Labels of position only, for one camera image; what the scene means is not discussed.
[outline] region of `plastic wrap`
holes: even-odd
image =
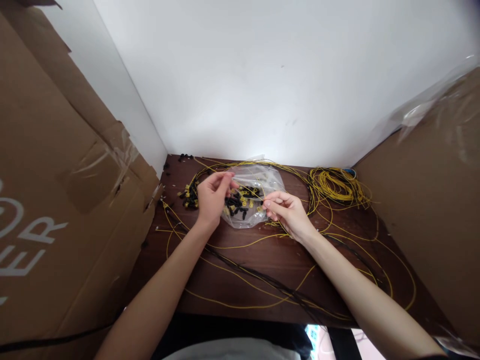
[[[390,117],[401,121],[398,141],[403,141],[428,114],[444,141],[469,167],[480,167],[480,61],[469,56],[443,80],[399,107]]]
[[[280,173],[266,165],[234,166],[228,171],[235,173],[233,181],[240,188],[233,189],[231,198],[225,199],[222,219],[235,229],[249,229],[267,221],[262,200],[275,191],[285,191]]]

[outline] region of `forearm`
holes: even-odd
[[[363,276],[320,234],[304,245],[340,293],[362,330],[387,359],[444,355],[425,330]]]
[[[215,226],[197,223],[116,321],[96,359],[150,359]]]

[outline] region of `white wall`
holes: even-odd
[[[479,50],[465,1],[94,2],[170,153],[350,166]]]
[[[57,6],[41,9],[71,49],[75,64],[160,176],[167,150],[93,0],[58,0],[58,3],[63,10]]]

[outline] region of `cardboard panel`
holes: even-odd
[[[124,162],[139,178],[146,205],[158,184],[154,169],[139,156],[123,124],[97,96],[43,12],[13,0],[1,1],[0,11],[71,106],[117,154],[118,161]]]
[[[480,71],[455,84],[401,142],[357,166],[374,207],[462,339],[480,346]]]
[[[154,206],[146,210],[146,204],[158,179],[136,149],[129,154],[141,159],[130,161],[137,172],[128,167],[122,149],[130,140],[120,122],[100,134],[72,106],[67,84],[76,88],[72,97],[81,97],[86,85],[70,77],[73,68],[60,66],[71,62],[68,55],[52,53],[56,76],[64,79],[60,87],[0,10],[0,343],[6,344],[67,336],[112,320],[153,218]],[[38,20],[17,10],[19,23]],[[50,24],[35,26],[50,36]],[[55,46],[67,54],[63,43]],[[95,109],[88,114],[103,116]],[[91,356],[102,334],[89,338],[0,358],[81,359]]]

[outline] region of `dark wooden tabletop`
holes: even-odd
[[[167,158],[166,162],[169,167],[161,177],[161,183],[165,185],[163,195],[166,196],[165,202],[172,205],[172,209],[181,220],[188,227],[191,227],[197,219],[198,210],[184,208],[177,193],[183,191],[185,185],[189,184],[192,177],[204,166],[194,159],[178,161],[179,158],[179,155],[169,155]],[[209,166],[213,164],[208,160],[202,159],[201,161]],[[306,167],[293,166],[293,168],[303,171],[309,170]],[[280,170],[280,174],[289,193],[308,200],[308,190],[303,182],[291,173]],[[325,206],[319,206],[318,211],[328,221],[315,213],[310,219],[313,225],[320,232],[325,230],[329,226],[333,212],[333,224],[329,226],[326,232],[337,234],[339,239],[342,239],[345,244],[360,255],[373,269],[377,278],[381,280],[381,286],[384,290],[389,295],[392,294],[393,299],[398,304],[406,308],[413,301],[408,312],[430,334],[445,335],[442,327],[452,331],[451,325],[410,267],[381,220],[378,225],[377,239],[379,241],[368,241],[374,239],[377,233],[375,212],[371,208],[364,210],[356,207],[340,210],[343,207],[334,202],[331,202],[331,206],[337,210],[331,211]],[[161,203],[156,208],[145,246],[140,252],[127,285],[126,303],[133,299],[165,262],[169,237],[169,254],[174,251],[180,242],[175,234],[171,235],[169,232],[157,231],[157,229],[171,229]],[[265,236],[278,233],[279,229],[265,225],[265,223],[260,223],[250,229],[234,229],[221,220],[219,227],[211,236],[209,244],[218,247],[244,246]],[[340,246],[336,241],[330,241],[358,269],[368,272],[368,268],[353,252],[344,246]],[[313,258],[305,248],[288,236],[272,236],[251,246],[218,251],[233,261],[265,273],[293,289],[300,284],[307,272],[315,265]],[[215,265],[226,268],[225,264],[206,251],[203,252],[202,257]],[[281,298],[285,297],[278,290],[259,279],[245,275],[241,276],[259,289]],[[200,297],[213,301],[184,292],[177,308],[180,312],[291,323],[311,324],[313,322],[312,318],[297,304],[281,302],[268,307],[278,303],[279,299],[251,287],[238,276],[221,270],[201,259],[195,266],[186,288]],[[345,303],[318,266],[311,271],[299,290],[314,300],[317,305],[330,312],[350,315]],[[327,326],[356,326],[354,321],[340,320],[328,315],[321,316],[320,321]]]

